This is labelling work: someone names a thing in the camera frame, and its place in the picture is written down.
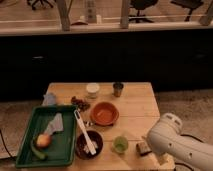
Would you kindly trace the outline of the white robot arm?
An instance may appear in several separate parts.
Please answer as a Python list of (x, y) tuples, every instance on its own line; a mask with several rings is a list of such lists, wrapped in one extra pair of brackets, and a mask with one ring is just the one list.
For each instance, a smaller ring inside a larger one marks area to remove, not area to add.
[(182, 120), (165, 113), (147, 133), (147, 143), (158, 156), (168, 153), (202, 171), (213, 171), (213, 145), (181, 135)]

